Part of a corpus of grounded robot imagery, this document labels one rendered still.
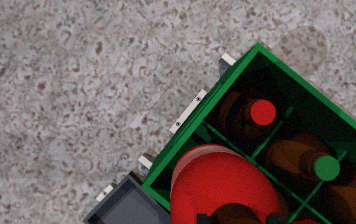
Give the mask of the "orange-brown bottle with green cap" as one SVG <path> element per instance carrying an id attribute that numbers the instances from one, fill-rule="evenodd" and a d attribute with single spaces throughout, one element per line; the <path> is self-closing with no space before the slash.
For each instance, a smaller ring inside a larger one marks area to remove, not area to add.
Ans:
<path id="1" fill-rule="evenodd" d="M 340 172 L 326 142 L 304 129 L 279 127 L 255 159 L 271 175 L 297 188 L 331 181 Z"/>

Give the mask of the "brown bottle with red cap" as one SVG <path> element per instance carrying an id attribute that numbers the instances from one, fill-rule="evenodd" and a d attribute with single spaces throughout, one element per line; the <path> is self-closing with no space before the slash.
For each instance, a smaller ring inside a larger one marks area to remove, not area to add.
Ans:
<path id="1" fill-rule="evenodd" d="M 242 142 L 253 142 L 267 136 L 276 124 L 277 115 L 272 95 L 254 84 L 228 89 L 211 110 L 216 129 Z"/>

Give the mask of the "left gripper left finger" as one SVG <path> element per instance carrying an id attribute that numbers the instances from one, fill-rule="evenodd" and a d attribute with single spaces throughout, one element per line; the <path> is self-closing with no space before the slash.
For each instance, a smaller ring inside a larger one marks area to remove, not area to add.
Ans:
<path id="1" fill-rule="evenodd" d="M 213 224 L 211 216 L 207 216 L 206 213 L 197 213 L 196 224 Z"/>

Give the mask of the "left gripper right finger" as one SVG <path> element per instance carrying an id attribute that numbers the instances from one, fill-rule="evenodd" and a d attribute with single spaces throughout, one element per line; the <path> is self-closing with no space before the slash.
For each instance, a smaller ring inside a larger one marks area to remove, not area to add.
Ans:
<path id="1" fill-rule="evenodd" d="M 291 223 L 280 213 L 270 213 L 269 216 L 266 216 L 266 224 L 291 224 Z"/>

